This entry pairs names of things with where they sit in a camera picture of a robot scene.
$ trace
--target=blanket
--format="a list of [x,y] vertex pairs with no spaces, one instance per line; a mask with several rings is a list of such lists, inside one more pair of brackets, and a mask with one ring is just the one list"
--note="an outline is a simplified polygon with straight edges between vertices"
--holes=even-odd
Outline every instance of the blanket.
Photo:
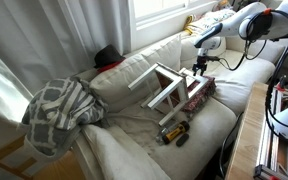
[[77,77],[51,80],[36,93],[23,116],[24,145],[36,159],[54,161],[71,147],[79,125],[98,122],[107,111],[108,105],[88,82]]
[[184,31],[187,31],[190,35],[200,35],[214,24],[230,18],[235,13],[235,11],[230,9],[222,9],[220,11],[207,12],[203,16],[190,15],[186,19]]

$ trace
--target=couch armrest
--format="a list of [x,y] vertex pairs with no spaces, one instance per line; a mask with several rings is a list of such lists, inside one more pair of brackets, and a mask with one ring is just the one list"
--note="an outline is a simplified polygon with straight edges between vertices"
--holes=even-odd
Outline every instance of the couch armrest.
[[164,170],[120,127],[113,125],[104,129],[85,125],[81,133],[84,138],[77,139],[74,152],[83,173],[90,175],[88,179],[128,180],[135,177],[139,180],[170,180]]
[[[249,55],[255,56],[261,50],[264,45],[264,40],[258,40],[255,43],[252,43],[249,49]],[[245,41],[242,40],[240,37],[227,37],[226,38],[226,49],[244,52]],[[280,58],[281,54],[283,53],[285,46],[278,44],[276,42],[272,42],[267,40],[266,45],[259,54],[259,58],[268,60],[272,63],[276,63],[277,60]]]

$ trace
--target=chair leg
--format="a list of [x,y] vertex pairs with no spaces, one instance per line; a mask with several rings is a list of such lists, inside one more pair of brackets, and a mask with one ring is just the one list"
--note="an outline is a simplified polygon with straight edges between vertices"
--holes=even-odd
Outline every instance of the chair leg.
[[[0,149],[0,161],[3,158],[5,158],[6,156],[8,156],[11,153],[13,153],[14,151],[16,151],[17,149],[21,148],[23,146],[23,144],[24,144],[24,136],[21,136],[18,139],[14,140],[13,142],[11,142],[11,143],[7,144],[6,146],[4,146],[3,148],[1,148]],[[36,160],[34,158],[29,158],[17,167],[10,167],[10,166],[7,166],[7,165],[3,164],[2,162],[0,162],[0,168],[18,176],[18,177],[21,177],[23,179],[32,179],[31,176],[28,176],[28,175],[24,174],[23,172],[27,168],[32,166],[35,162],[36,162]]]

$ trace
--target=white couch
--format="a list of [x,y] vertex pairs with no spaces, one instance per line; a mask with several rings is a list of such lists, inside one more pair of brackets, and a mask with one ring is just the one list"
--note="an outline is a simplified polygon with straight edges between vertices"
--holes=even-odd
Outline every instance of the white couch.
[[[244,41],[231,37],[223,40],[221,47],[211,53],[235,67]],[[252,84],[269,80],[273,63],[284,50],[283,46],[268,42],[259,57],[244,60],[236,71],[210,62],[205,75],[215,77],[216,93],[189,121],[190,138],[182,147],[175,145],[177,139],[158,145],[155,136],[163,114],[139,106],[148,95],[146,86],[135,91],[127,86],[156,62],[175,70],[191,69],[197,53],[193,42],[194,38],[185,33],[176,34],[126,55],[128,58],[121,64],[101,74],[90,70],[79,75],[90,80],[90,87],[110,106],[110,127],[85,125],[73,145],[86,179],[194,179],[221,147],[237,115],[244,110]],[[262,43],[252,45],[249,54],[257,54]],[[181,121],[179,117],[180,113],[174,119]]]

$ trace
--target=wire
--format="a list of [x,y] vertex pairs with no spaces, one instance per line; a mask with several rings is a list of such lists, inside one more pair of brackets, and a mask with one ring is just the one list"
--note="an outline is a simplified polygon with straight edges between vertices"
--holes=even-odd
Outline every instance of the wire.
[[241,65],[242,62],[243,62],[243,59],[244,59],[244,54],[242,55],[241,60],[238,62],[238,64],[236,65],[236,67],[233,68],[233,69],[230,67],[230,65],[228,64],[228,62],[227,62],[227,60],[226,60],[225,58],[220,58],[220,60],[224,60],[227,66],[225,66],[221,61],[218,61],[218,62],[219,62],[220,64],[222,64],[222,66],[224,66],[226,69],[228,69],[228,70],[230,70],[230,71],[235,71],[237,68],[240,67],[240,65]]
[[266,45],[266,42],[267,42],[267,40],[264,41],[264,44],[263,44],[261,50],[260,50],[254,57],[249,58],[249,57],[247,57],[247,54],[245,54],[245,58],[246,58],[247,60],[253,60],[253,59],[257,58],[257,57],[261,54],[261,52],[263,51],[263,49],[264,49],[264,47],[265,47],[265,45]]
[[234,6],[234,4],[235,4],[235,0],[233,0],[233,2],[232,2],[232,5],[231,5],[231,6]]
[[[283,11],[279,11],[279,10],[271,10],[271,12],[274,12],[274,13],[279,13],[281,15],[283,15],[284,17],[288,18],[288,14],[283,12]],[[271,117],[279,124],[285,126],[285,127],[288,127],[288,125],[280,122],[279,120],[277,120],[275,117],[274,117],[274,114],[272,113],[272,109],[271,109],[271,98],[272,98],[272,92],[273,92],[273,88],[274,88],[274,83],[277,79],[277,75],[286,59],[286,57],[288,56],[288,46],[287,48],[284,50],[283,54],[281,55],[277,65],[276,65],[276,68],[275,68],[275,71],[273,73],[273,76],[272,76],[272,79],[271,79],[271,82],[269,83],[269,86],[268,86],[268,89],[267,89],[267,92],[266,92],[266,99],[265,99],[265,109],[266,109],[266,113],[265,113],[265,116],[266,116],[266,122],[267,122],[267,125],[268,127],[270,128],[270,130],[275,134],[277,135],[278,137],[283,137],[284,139],[288,140],[288,138],[284,137],[282,134],[280,133],[276,133],[275,130],[273,129],[272,125],[270,124],[270,121],[269,121],[269,114],[271,115]]]
[[223,160],[223,154],[224,154],[225,145],[226,145],[226,142],[227,142],[228,138],[231,136],[231,134],[233,133],[233,131],[235,130],[235,128],[236,128],[237,125],[239,124],[240,119],[241,119],[240,117],[241,117],[241,115],[242,115],[243,113],[244,113],[244,112],[240,113],[240,114],[237,116],[237,120],[236,120],[236,122],[235,122],[234,127],[231,129],[231,131],[230,131],[230,133],[228,134],[228,136],[226,136],[226,138],[224,139],[223,144],[222,144],[221,153],[220,153],[220,159],[219,159],[219,166],[220,166],[220,171],[221,171],[221,175],[222,175],[223,178],[225,177],[225,173],[224,173],[224,171],[223,171],[222,160]]

